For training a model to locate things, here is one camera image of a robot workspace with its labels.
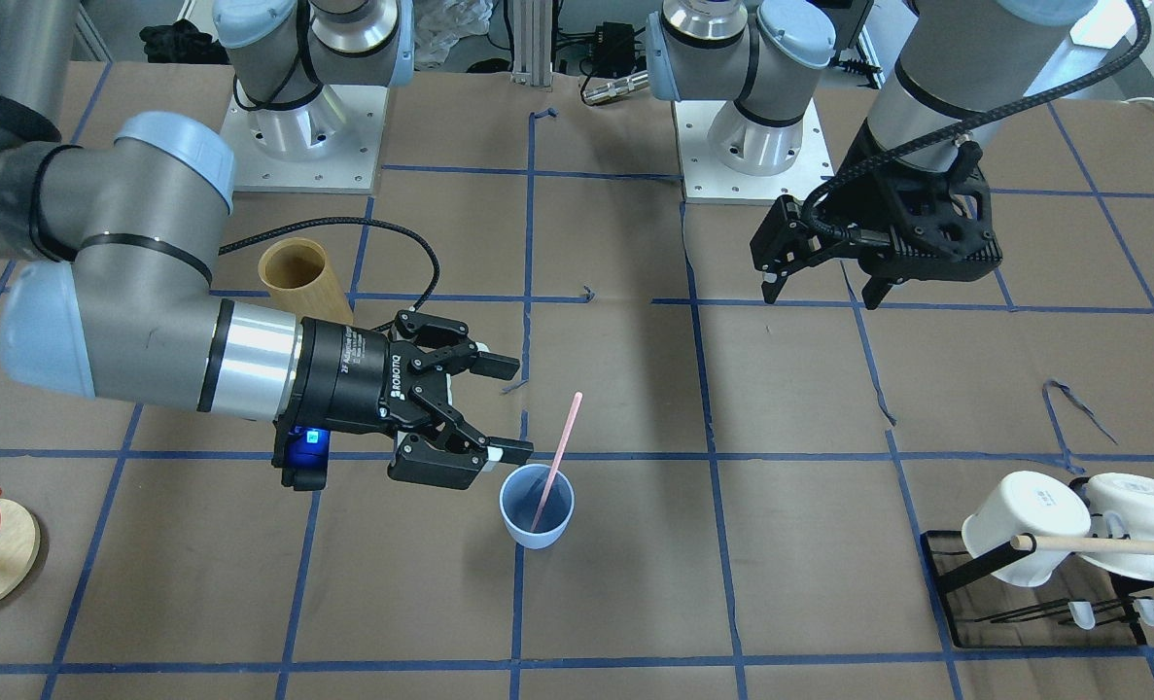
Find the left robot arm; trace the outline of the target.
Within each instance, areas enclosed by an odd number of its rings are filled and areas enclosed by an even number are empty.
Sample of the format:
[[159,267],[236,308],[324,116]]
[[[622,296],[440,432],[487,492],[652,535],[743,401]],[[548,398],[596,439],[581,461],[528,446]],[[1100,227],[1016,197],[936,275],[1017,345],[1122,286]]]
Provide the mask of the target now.
[[[976,283],[1003,259],[980,161],[1091,1],[926,1],[834,176],[777,196],[750,249],[769,304],[790,274],[853,259],[865,307],[904,283]],[[754,176],[790,164],[837,28],[808,1],[665,1],[645,27],[650,89],[722,101],[715,155]]]

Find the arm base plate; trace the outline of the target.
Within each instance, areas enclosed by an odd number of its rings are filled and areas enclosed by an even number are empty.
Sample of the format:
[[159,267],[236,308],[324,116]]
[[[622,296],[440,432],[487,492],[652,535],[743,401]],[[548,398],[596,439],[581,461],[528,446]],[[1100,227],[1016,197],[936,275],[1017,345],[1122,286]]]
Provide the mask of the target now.
[[749,123],[739,134],[711,137],[724,101],[676,101],[676,145],[688,203],[769,205],[782,194],[797,200],[834,176],[816,103],[803,121],[772,136]]
[[222,138],[235,155],[238,193],[375,190],[385,86],[324,86],[291,111],[243,111],[228,103]]

